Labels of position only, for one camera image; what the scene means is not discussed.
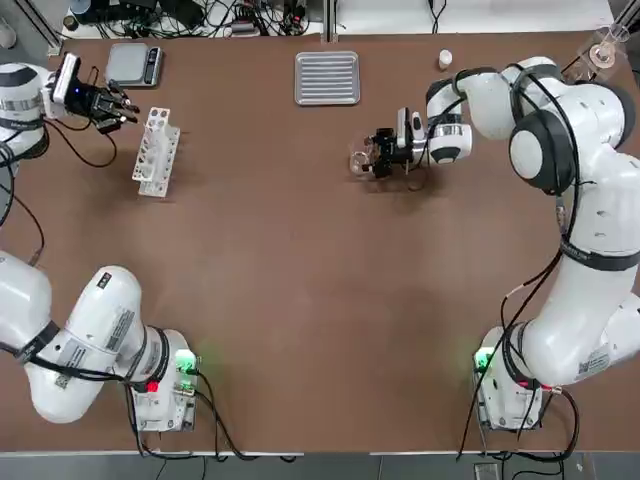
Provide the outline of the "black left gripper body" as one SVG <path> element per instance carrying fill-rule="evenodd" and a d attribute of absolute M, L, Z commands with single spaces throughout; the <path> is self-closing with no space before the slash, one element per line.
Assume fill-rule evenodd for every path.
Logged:
<path fill-rule="evenodd" d="M 109 118 L 108 102 L 110 95 L 106 87 L 98 87 L 83 82 L 71 82 L 64 97 L 64 107 L 70 114 L 103 121 Z"/>

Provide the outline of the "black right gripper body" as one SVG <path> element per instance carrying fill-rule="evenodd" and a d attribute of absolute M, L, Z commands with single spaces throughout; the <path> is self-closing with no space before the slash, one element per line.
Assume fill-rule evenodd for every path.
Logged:
<path fill-rule="evenodd" d="M 404 175 L 409 173 L 413 164 L 413 137 L 411 133 L 388 130 L 384 163 L 390 173 L 399 170 Z"/>

